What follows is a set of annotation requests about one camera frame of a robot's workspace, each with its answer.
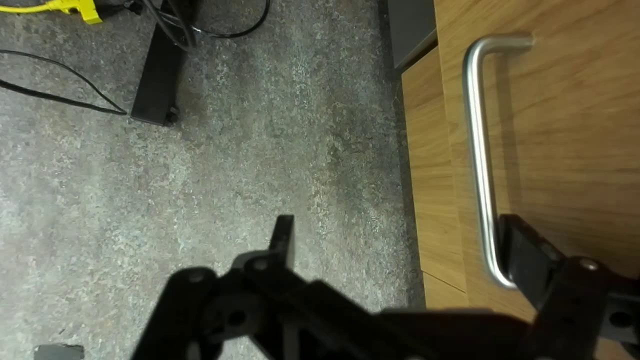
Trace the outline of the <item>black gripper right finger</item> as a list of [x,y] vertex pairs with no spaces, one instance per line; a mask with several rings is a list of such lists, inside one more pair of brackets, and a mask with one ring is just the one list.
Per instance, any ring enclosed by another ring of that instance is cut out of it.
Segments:
[[517,213],[499,218],[499,262],[539,312],[566,308],[566,256]]

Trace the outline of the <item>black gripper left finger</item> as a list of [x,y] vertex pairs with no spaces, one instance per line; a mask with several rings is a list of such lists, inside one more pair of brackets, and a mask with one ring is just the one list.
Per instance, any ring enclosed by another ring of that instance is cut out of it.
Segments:
[[271,236],[271,243],[268,243],[268,251],[282,263],[289,263],[295,249],[295,215],[292,213],[281,213],[277,218],[272,236]]

